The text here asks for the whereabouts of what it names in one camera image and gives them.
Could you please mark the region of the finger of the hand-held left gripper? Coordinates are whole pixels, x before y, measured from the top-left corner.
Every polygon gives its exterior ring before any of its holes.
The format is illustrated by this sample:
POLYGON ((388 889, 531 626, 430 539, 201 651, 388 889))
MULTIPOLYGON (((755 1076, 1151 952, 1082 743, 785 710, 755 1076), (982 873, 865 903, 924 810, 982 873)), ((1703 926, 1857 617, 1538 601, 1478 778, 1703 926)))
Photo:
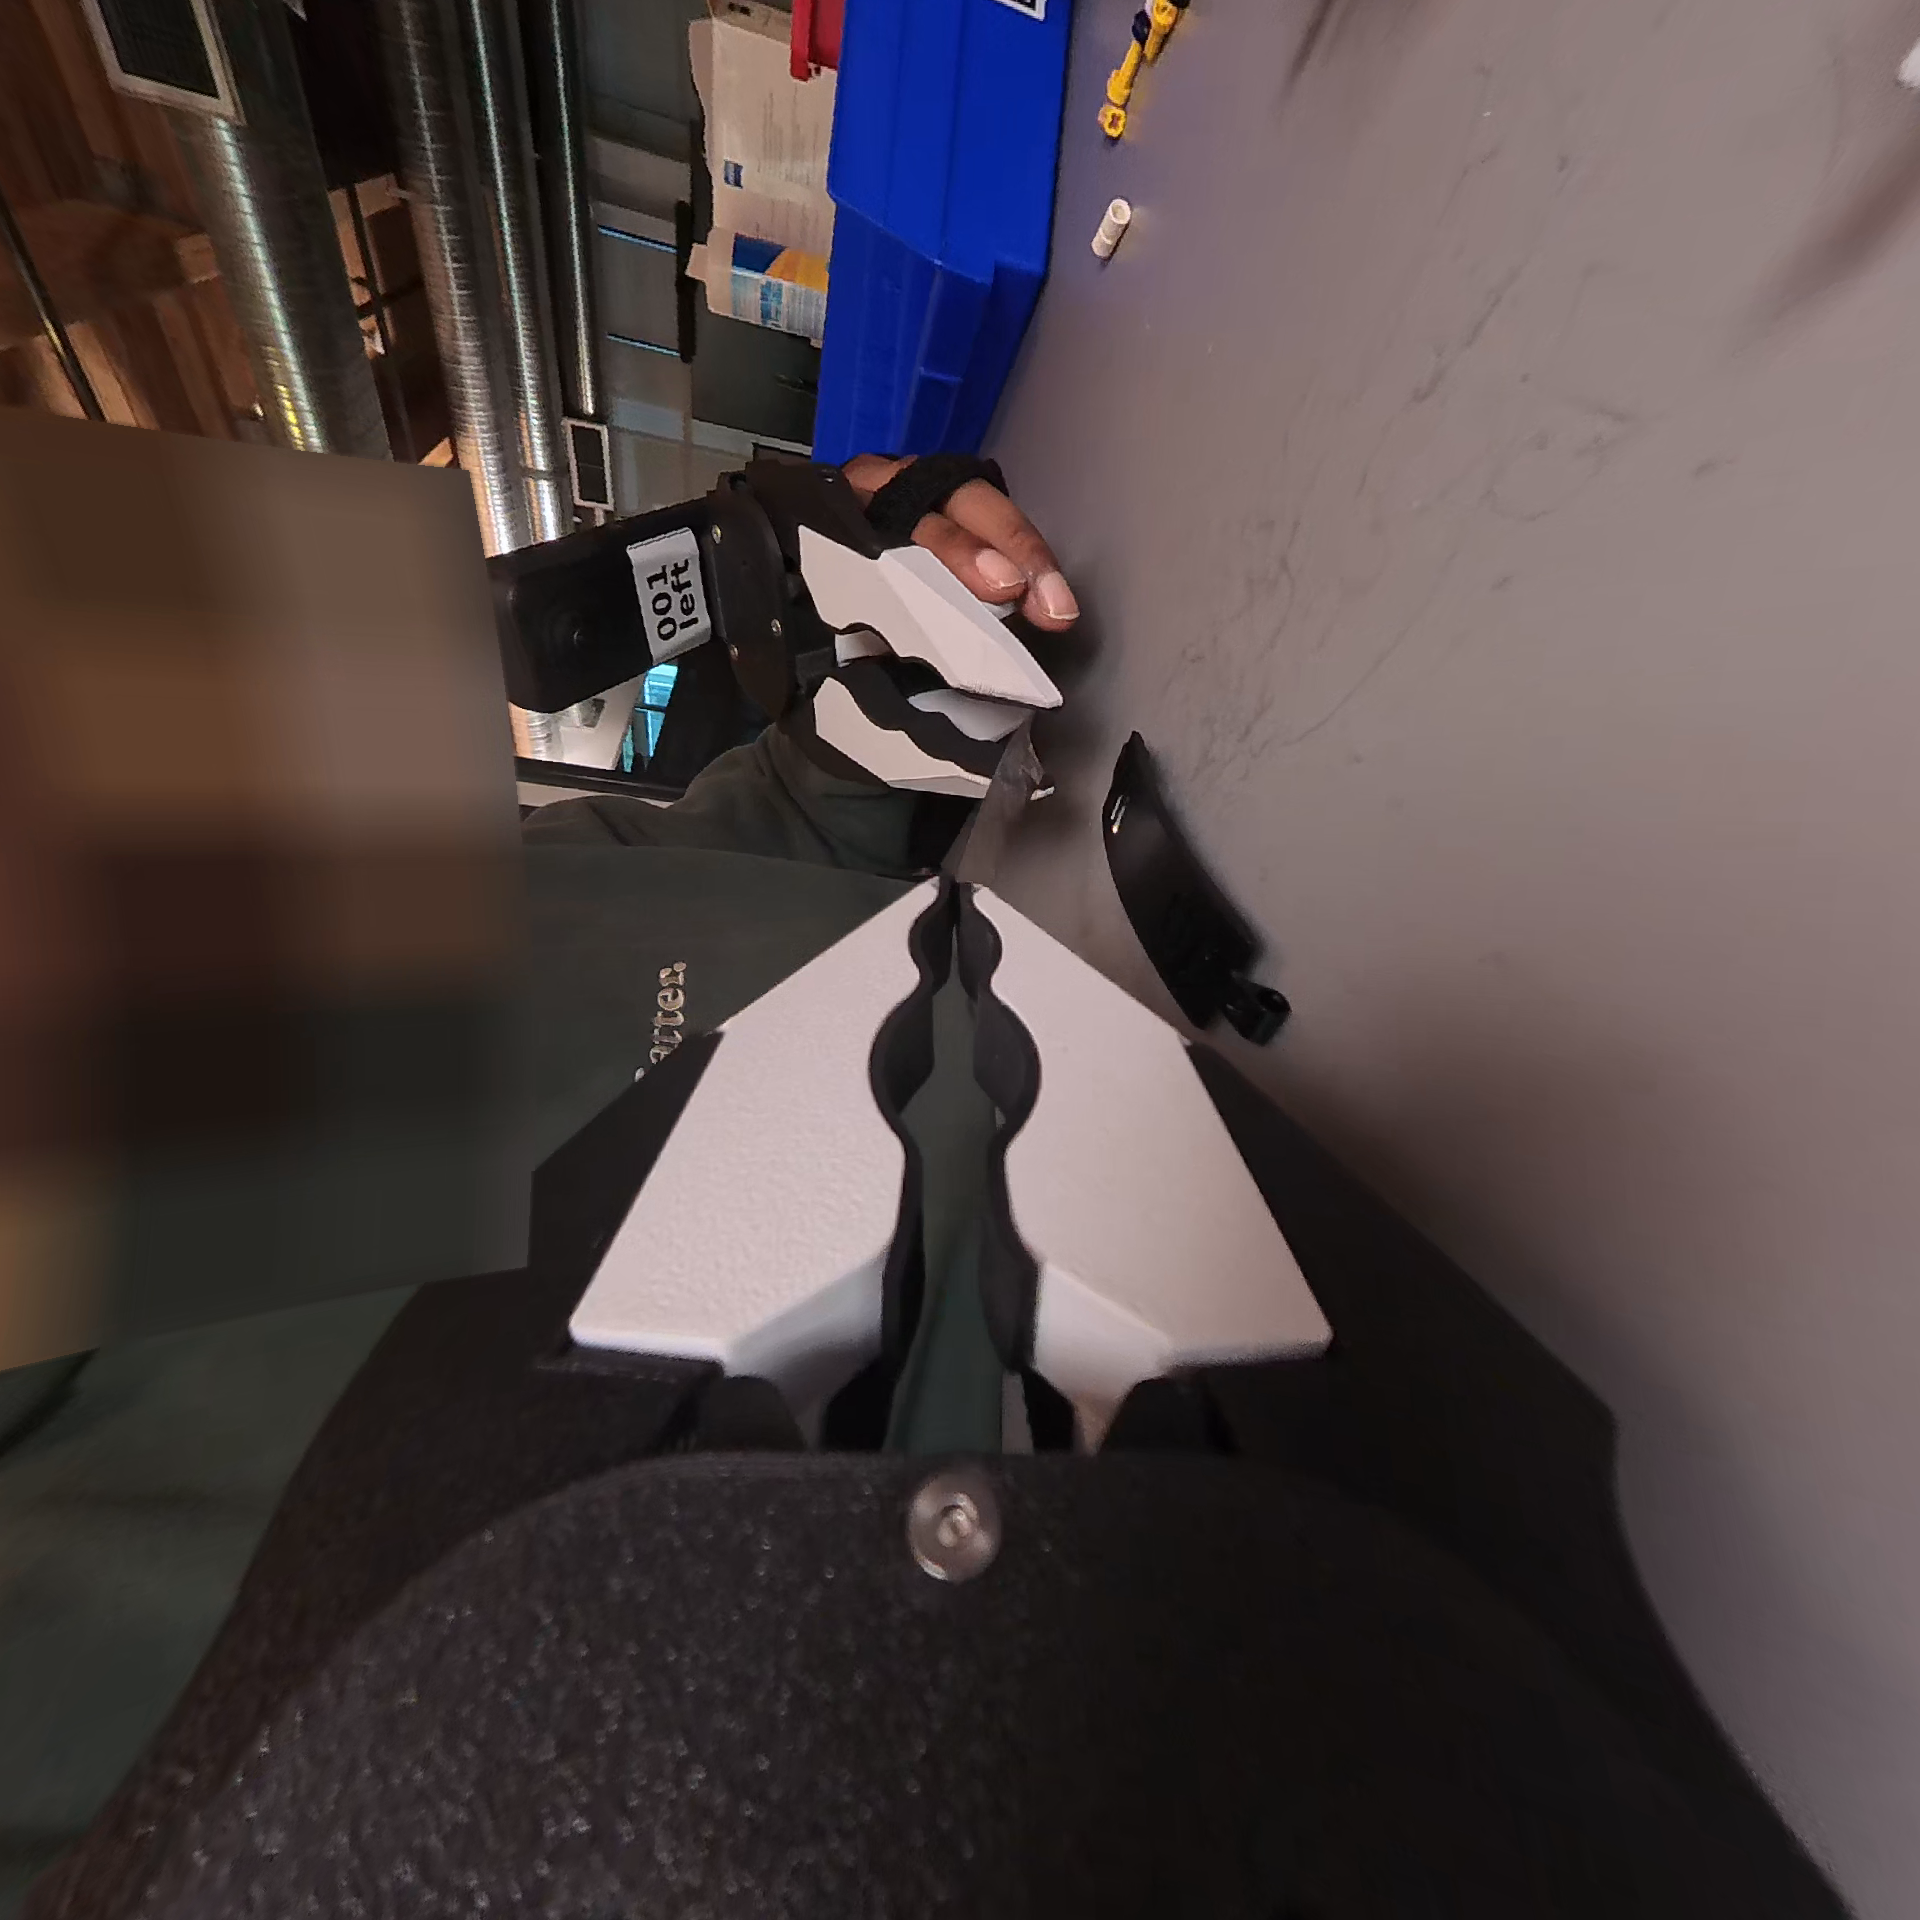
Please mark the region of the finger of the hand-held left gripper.
POLYGON ((931 667, 957 694, 1060 709, 1060 691, 1021 635, 920 546, 865 556, 801 525, 801 579, 831 632, 834 664, 892 655, 931 667))
POLYGON ((863 777, 906 793, 982 799, 1035 709, 949 688, 917 661, 847 661, 811 694, 811 730, 863 777))

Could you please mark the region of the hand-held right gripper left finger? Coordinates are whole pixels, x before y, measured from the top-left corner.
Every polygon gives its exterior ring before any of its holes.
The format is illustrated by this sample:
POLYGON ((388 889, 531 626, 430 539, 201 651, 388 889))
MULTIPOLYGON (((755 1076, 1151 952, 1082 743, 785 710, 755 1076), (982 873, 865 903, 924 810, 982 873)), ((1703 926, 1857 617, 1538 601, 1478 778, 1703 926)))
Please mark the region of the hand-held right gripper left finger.
POLYGON ((768 1380, 877 1448, 924 1310, 924 1147, 956 887, 927 879, 710 1035, 565 1323, 592 1357, 768 1380))

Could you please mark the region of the person's left hand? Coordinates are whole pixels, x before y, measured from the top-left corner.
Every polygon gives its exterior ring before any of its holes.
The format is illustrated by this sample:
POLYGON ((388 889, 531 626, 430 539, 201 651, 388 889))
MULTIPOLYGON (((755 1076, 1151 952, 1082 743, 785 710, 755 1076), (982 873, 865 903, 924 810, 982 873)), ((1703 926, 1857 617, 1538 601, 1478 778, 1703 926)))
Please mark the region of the person's left hand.
POLYGON ((1082 608, 1059 556, 1012 498, 987 476, 957 484, 942 509, 920 516, 913 541, 1003 616, 1021 616, 1054 635, 1078 623, 1082 608))

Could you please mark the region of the blue storage bin with label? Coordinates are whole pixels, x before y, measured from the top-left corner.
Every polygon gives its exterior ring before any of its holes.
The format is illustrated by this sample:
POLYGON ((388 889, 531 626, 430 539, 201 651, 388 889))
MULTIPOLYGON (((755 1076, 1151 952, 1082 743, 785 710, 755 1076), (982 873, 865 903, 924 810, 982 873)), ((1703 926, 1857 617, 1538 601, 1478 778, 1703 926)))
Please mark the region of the blue storage bin with label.
POLYGON ((942 268, 1039 280, 1070 2, 847 2, 827 195, 942 268))

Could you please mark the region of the black curved lego panel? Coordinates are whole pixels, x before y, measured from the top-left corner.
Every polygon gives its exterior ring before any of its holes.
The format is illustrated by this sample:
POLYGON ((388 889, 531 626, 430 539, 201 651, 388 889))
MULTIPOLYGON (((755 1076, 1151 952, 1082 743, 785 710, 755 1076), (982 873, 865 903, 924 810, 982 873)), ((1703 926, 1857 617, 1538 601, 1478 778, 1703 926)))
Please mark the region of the black curved lego panel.
POLYGON ((1200 1030, 1226 1022, 1269 1045, 1292 1002, 1258 979, 1265 939, 1192 849, 1140 730, 1113 767, 1101 849, 1127 925, 1177 1012, 1200 1030))

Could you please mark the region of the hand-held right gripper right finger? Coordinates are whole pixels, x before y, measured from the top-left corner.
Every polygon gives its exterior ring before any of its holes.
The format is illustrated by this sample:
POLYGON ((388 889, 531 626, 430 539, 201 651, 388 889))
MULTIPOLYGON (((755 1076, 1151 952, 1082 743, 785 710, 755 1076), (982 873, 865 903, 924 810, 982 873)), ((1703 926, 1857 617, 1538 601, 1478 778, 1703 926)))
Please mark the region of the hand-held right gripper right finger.
POLYGON ((1319 1361, 1334 1326, 1189 1041, 987 887, 956 893, 974 1076, 1003 1116, 991 1228, 1008 1367, 1099 1452, 1142 1380, 1319 1361))

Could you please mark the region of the small peeled sticker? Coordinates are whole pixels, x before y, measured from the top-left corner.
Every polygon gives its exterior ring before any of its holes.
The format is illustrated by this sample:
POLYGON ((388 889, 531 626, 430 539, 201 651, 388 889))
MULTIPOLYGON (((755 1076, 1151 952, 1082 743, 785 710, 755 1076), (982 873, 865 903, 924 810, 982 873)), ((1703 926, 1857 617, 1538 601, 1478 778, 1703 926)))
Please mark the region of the small peeled sticker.
POLYGON ((1006 736, 991 784, 974 805, 973 824, 951 849, 949 877, 956 883, 988 887, 1030 805, 1050 793, 1030 736, 1030 720, 1006 736))

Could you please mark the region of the person's left forearm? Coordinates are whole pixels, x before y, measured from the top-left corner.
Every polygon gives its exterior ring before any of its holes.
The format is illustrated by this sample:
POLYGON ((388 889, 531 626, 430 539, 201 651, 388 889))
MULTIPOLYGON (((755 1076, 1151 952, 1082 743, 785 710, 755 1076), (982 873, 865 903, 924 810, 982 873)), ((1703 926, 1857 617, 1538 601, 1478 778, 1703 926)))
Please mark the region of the person's left forearm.
POLYGON ((974 805, 843 778, 768 728, 721 753, 681 799, 640 808, 652 849, 792 859, 841 873, 917 879, 973 829, 974 805))

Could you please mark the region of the blue white cardboard box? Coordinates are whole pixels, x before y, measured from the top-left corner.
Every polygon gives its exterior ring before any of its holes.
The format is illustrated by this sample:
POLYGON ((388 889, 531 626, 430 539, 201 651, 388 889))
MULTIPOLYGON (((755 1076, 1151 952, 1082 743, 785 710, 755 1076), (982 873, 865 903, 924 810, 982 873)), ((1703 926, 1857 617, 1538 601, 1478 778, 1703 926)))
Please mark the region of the blue white cardboard box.
POLYGON ((819 348, 834 80, 792 80, 790 15, 763 2, 706 2, 686 42, 710 180, 686 275, 706 314, 819 348))

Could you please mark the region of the small yellow lego piece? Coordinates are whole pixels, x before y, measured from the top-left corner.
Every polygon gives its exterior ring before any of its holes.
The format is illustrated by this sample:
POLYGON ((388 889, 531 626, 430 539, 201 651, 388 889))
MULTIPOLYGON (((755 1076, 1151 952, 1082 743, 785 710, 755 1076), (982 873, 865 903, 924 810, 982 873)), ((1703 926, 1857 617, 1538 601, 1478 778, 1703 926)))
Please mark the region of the small yellow lego piece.
POLYGON ((1140 74, 1161 57, 1186 10, 1189 2, 1146 2, 1134 15, 1123 57, 1115 63, 1101 90, 1099 130, 1107 141, 1118 141, 1127 134, 1140 74))

